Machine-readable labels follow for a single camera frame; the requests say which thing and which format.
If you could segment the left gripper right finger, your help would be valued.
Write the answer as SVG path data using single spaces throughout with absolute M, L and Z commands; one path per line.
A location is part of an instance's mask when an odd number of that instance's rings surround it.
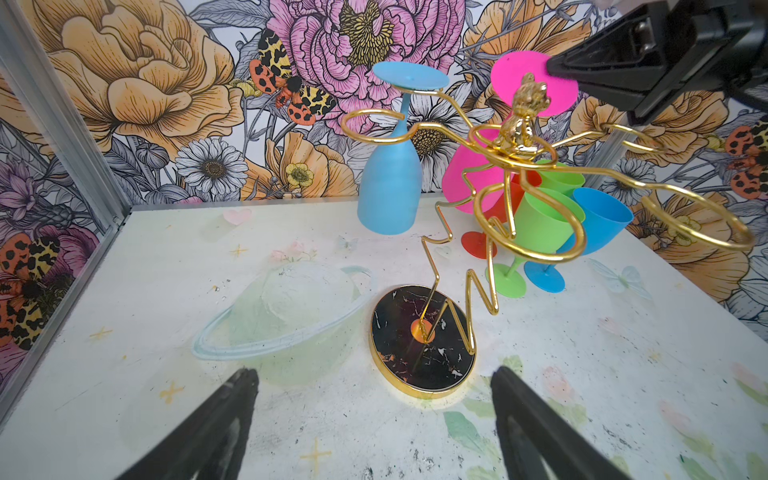
M 626 479 L 514 371 L 501 366 L 490 381 L 496 429 L 510 479 Z

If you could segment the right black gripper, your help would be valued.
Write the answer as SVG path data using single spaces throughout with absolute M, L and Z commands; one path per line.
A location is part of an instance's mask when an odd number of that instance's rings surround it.
M 767 3 L 647 2 L 550 58 L 546 70 L 631 123 L 656 118 L 694 90 L 766 111 Z

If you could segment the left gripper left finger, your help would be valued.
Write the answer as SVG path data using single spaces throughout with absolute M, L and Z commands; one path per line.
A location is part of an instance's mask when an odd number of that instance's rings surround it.
M 254 369 L 241 368 L 122 479 L 236 479 L 246 453 L 259 390 Z

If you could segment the green wine glass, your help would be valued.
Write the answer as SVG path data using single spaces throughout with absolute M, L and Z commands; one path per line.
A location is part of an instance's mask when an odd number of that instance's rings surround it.
M 558 162 L 555 170 L 537 170 L 541 178 L 540 187 L 557 191 L 566 197 L 571 197 L 573 192 L 585 184 L 585 177 L 579 173 L 562 170 L 566 164 Z
M 573 235 L 569 222 L 552 206 L 527 192 L 514 213 L 516 236 L 513 243 L 526 249 L 552 254 Z M 515 256 L 511 265 L 493 265 L 496 293 L 508 298 L 520 298 L 527 284 L 518 269 L 528 260 Z

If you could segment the red wine glass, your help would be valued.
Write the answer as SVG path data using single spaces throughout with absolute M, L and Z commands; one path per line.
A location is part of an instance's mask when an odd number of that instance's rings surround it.
M 538 187 L 541 182 L 541 176 L 536 172 L 529 172 L 526 174 L 528 182 L 534 187 Z M 512 212 L 515 213 L 524 197 L 524 190 L 520 186 L 520 179 L 517 174 L 512 175 L 510 186 L 510 199 L 512 205 Z M 484 212 L 486 219 L 492 217 L 497 218 L 501 223 L 505 223 L 508 220 L 508 215 L 505 209 L 504 194 L 497 199 L 496 203 L 487 211 Z M 480 231 L 469 231 L 461 237 L 461 243 L 463 248 L 472 256 L 485 260 L 486 255 L 486 235 Z

